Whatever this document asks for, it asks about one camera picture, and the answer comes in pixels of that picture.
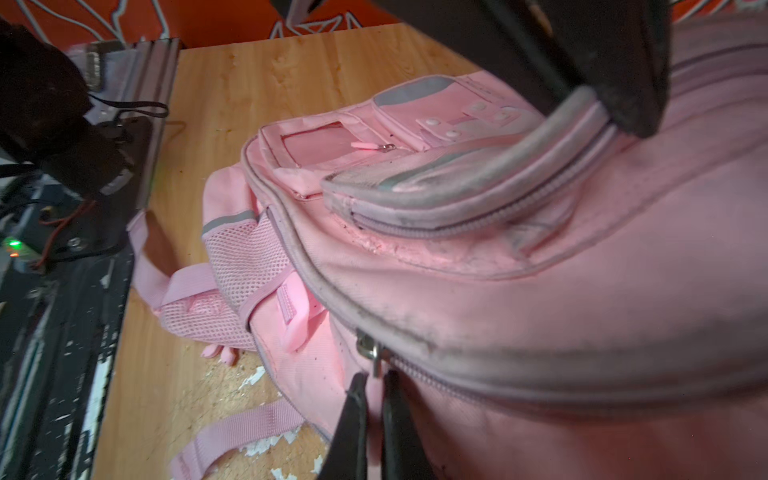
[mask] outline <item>pink strap loop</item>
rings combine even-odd
[[[293,430],[304,418],[285,399],[208,425],[170,462],[174,480],[201,480],[224,453]]]
[[[135,255],[133,285],[144,302],[158,309],[176,300],[216,290],[218,286],[209,263],[187,266],[171,278],[157,269],[144,254],[144,244],[149,237],[146,216],[146,211],[140,211],[127,227]]]

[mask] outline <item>pink mesh pocket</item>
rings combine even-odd
[[[253,336],[243,328],[237,314],[218,290],[163,305],[159,317],[163,328],[174,335],[236,349],[256,350]]]
[[[260,288],[290,267],[283,245],[266,215],[261,215],[259,220],[216,227],[203,235],[203,242],[219,289],[236,312]]]

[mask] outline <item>metal zipper slider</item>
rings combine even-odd
[[[370,335],[357,331],[357,353],[373,361],[373,378],[382,376],[382,360],[384,358],[384,346],[376,342]]]
[[[380,152],[392,151],[397,148],[397,145],[395,144],[379,145],[379,144],[370,144],[362,141],[354,141],[349,145],[351,145],[353,148],[358,148],[360,150],[375,150]]]

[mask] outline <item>pink zipper pull tab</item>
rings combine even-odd
[[[397,148],[395,144],[378,145],[378,144],[370,144],[364,141],[354,141],[349,145],[352,148],[358,148],[360,150],[390,151],[390,150],[395,150]]]

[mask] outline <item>orange wall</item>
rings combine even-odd
[[[281,19],[268,0],[156,0],[166,20],[168,35],[181,37],[187,47],[221,45],[239,41],[269,38],[280,31],[285,36],[294,35],[282,25]],[[45,12],[35,2],[52,11],[81,22],[103,38],[114,38],[93,15],[78,2],[88,3],[114,28],[111,13],[122,3],[125,12],[118,22],[124,40],[139,41],[159,38],[164,31],[160,16],[152,0],[0,0],[0,15],[12,23],[22,23],[31,31],[30,21],[18,4],[27,5],[41,30],[53,45],[66,49],[71,45],[94,40],[92,33]],[[768,0],[676,0],[673,17],[676,21],[694,15],[713,12],[764,8]],[[394,23],[396,19],[382,12],[366,0],[327,0],[307,22],[327,21],[322,31],[341,30],[358,24],[366,27]],[[310,33],[298,28],[301,34]]]

